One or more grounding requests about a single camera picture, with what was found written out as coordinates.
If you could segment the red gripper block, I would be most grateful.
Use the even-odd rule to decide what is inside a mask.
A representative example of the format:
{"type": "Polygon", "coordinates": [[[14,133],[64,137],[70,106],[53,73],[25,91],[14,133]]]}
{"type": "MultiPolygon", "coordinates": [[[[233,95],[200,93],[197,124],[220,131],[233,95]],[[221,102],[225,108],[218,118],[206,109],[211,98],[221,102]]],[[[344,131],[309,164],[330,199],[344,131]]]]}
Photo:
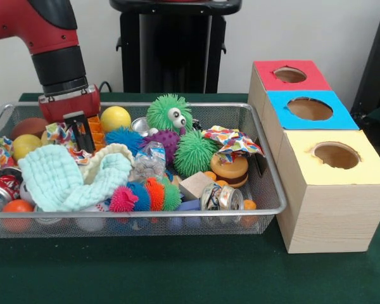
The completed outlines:
{"type": "MultiPolygon", "coordinates": [[[[97,115],[101,108],[100,93],[94,84],[89,85],[87,88],[79,91],[69,92],[57,96],[47,97],[45,95],[41,95],[38,98],[38,102],[44,118],[49,123],[62,122],[64,121],[63,117],[65,115],[82,111],[84,113],[81,127],[82,149],[87,152],[95,151],[95,145],[87,119],[87,117],[97,115]]],[[[77,149],[80,149],[79,123],[72,122],[71,128],[77,149]]]]}

